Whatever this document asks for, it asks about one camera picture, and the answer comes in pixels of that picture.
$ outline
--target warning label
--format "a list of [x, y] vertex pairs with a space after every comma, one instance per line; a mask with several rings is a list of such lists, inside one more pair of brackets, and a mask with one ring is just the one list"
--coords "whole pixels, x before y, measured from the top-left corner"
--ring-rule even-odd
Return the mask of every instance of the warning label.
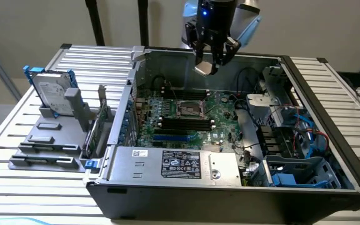
[[164, 178], [200, 179], [200, 153], [162, 151], [160, 174]]

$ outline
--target motherboard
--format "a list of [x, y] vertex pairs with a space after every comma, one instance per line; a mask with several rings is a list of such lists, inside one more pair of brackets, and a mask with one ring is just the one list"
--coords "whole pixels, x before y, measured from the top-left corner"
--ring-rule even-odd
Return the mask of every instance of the motherboard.
[[137, 147], [236, 152], [241, 140], [232, 94], [141, 90]]

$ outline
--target metal rack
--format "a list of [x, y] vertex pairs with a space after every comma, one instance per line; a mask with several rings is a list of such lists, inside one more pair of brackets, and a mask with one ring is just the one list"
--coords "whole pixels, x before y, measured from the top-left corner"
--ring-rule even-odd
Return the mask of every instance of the metal rack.
[[[106, 85], [108, 104], [116, 109], [132, 69], [130, 51], [130, 48], [72, 45], [60, 49], [46, 69], [73, 69], [84, 101], [90, 107], [98, 106], [98, 84]], [[312, 58], [292, 60], [360, 158], [360, 99], [350, 96], [348, 86], [328, 63]], [[112, 224], [84, 187], [84, 174], [7, 169], [10, 155], [38, 119], [38, 106], [40, 100], [30, 88], [0, 126], [0, 218], [32, 217], [66, 225]], [[360, 225], [360, 211], [340, 211], [317, 224]]]

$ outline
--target sticker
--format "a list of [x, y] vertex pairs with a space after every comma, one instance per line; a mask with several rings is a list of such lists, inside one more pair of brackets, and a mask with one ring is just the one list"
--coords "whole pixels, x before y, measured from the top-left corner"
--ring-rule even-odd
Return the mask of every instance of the sticker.
[[65, 100], [65, 90], [57, 83], [40, 82], [41, 94], [50, 109], [60, 115], [73, 115], [70, 103]]
[[133, 157], [146, 157], [148, 156], [148, 150], [133, 150], [132, 155]]
[[164, 178], [200, 179], [200, 153], [162, 151], [160, 174]]

